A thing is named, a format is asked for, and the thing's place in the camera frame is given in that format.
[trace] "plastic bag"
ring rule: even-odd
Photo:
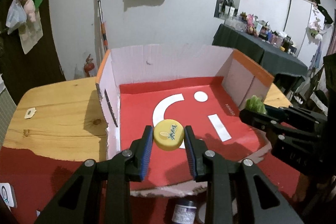
[[[19,0],[13,0],[9,7],[6,26],[8,27],[8,34],[16,30],[27,21],[27,15]]]

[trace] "pink curtain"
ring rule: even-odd
[[[333,54],[333,53],[336,52],[336,31],[335,31],[336,22],[335,22],[335,20],[334,20],[333,36],[332,36],[331,41],[330,41],[330,45],[329,45],[329,48],[328,48],[328,51],[327,51],[327,55]]]

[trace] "bottle with white label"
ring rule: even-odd
[[[179,199],[172,217],[173,224],[194,224],[196,209],[195,202],[186,198]]]

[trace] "fire extinguisher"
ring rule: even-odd
[[[90,58],[91,54],[87,57],[86,64],[84,65],[84,71],[86,74],[86,77],[93,77],[95,76],[95,65],[92,63],[93,58]]]

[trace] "table covered with green cloth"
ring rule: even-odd
[[[236,31],[224,24],[219,26],[212,45],[238,49],[273,76],[296,77],[296,83],[291,87],[292,90],[305,80],[308,72],[307,66],[291,54],[281,51],[260,38]]]

